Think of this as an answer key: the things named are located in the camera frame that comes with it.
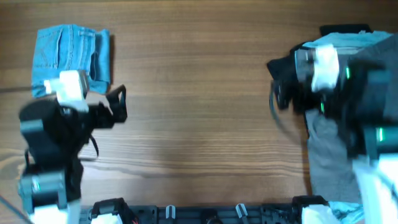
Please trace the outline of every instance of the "gray fabric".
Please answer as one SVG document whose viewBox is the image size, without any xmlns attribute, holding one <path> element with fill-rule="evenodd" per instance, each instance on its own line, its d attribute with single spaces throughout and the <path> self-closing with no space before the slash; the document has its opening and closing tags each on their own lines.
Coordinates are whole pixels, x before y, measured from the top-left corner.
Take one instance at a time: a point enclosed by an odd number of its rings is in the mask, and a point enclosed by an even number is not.
<svg viewBox="0 0 398 224">
<path fill-rule="evenodd" d="M 384 116 L 398 117 L 398 34 L 355 55 L 339 55 L 341 75 L 345 75 L 344 68 L 352 58 L 382 60 L 386 64 L 393 82 L 389 87 Z M 317 110 L 308 111 L 305 115 L 310 133 L 307 146 L 313 194 L 326 200 L 361 203 L 352 164 L 347 159 L 344 143 L 337 136 L 336 123 L 319 115 Z"/>
</svg>

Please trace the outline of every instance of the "green light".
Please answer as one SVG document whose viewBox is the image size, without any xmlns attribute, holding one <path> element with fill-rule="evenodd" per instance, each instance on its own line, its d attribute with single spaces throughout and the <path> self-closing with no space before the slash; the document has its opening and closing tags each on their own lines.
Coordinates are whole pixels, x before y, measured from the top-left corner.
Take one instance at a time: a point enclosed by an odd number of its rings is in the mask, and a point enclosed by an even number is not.
<svg viewBox="0 0 398 224">
<path fill-rule="evenodd" d="M 379 141 L 383 141 L 383 129 L 379 128 Z"/>
<path fill-rule="evenodd" d="M 350 76 L 351 76 L 351 74 L 349 73 L 349 68 L 346 67 L 346 77 L 347 77 L 347 79 L 349 79 Z"/>
</svg>

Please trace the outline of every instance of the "blue denim jeans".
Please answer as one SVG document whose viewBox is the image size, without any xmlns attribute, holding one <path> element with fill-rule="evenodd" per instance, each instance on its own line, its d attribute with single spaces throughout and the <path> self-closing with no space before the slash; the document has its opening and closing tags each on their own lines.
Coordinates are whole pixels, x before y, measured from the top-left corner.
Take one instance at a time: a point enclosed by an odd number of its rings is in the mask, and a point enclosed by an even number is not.
<svg viewBox="0 0 398 224">
<path fill-rule="evenodd" d="M 58 78 L 63 70 L 84 70 L 90 90 L 106 93 L 111 82 L 109 70 L 109 31 L 97 32 L 75 24 L 64 24 L 37 32 L 32 67 L 32 85 Z M 45 91 L 32 91 L 33 97 Z"/>
</svg>

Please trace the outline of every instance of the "wooden table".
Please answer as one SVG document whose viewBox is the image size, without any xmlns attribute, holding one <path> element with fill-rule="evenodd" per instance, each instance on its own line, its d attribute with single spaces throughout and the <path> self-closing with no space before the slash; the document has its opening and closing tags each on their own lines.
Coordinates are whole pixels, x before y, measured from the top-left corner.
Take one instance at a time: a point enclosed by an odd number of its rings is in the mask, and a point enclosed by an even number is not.
<svg viewBox="0 0 398 224">
<path fill-rule="evenodd" d="M 93 133 L 100 156 L 84 163 L 84 205 L 113 197 L 136 205 L 234 205 L 310 194 L 305 147 L 271 118 L 266 62 L 319 38 L 324 24 L 398 28 L 396 1 L 5 2 L 2 88 L 30 85 L 37 29 L 79 24 L 114 35 L 113 87 L 126 85 L 129 117 Z M 30 93 L 0 95 L 0 194 L 19 208 L 26 143 L 18 112 L 29 100 Z M 297 139 L 306 138 L 301 117 L 281 116 Z M 92 145 L 81 152 L 90 156 Z M 13 222 L 0 205 L 0 223 Z"/>
</svg>

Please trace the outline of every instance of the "cable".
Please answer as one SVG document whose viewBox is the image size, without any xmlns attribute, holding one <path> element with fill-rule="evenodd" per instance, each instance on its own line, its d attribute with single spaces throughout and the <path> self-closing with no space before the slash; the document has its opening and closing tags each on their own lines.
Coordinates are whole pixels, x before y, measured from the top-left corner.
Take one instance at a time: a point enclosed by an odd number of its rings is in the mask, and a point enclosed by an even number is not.
<svg viewBox="0 0 398 224">
<path fill-rule="evenodd" d="M 31 90 L 38 90 L 38 89 L 45 89 L 45 87 L 42 85 L 36 85 L 36 86 L 21 86 L 21 87 L 12 87 L 12 88 L 2 88 L 2 89 L 0 89 L 0 94 L 1 93 L 15 93 L 15 92 L 21 92 L 21 91 L 31 91 Z"/>
<path fill-rule="evenodd" d="M 12 211 L 15 215 L 17 215 L 21 220 L 25 223 L 33 224 L 22 212 L 18 210 L 15 206 L 13 206 L 9 201 L 7 201 L 3 196 L 0 195 L 0 202 L 6 206 L 10 211 Z"/>
<path fill-rule="evenodd" d="M 269 93 L 269 110 L 271 111 L 271 115 L 276 123 L 276 125 L 278 126 L 278 128 L 294 143 L 296 144 L 302 144 L 301 140 L 297 140 L 297 138 L 295 136 L 292 135 L 291 132 L 289 132 L 285 126 L 283 125 L 283 123 L 280 121 L 278 114 L 276 113 L 276 110 L 274 108 L 274 86 L 271 85 L 271 90 Z"/>
</svg>

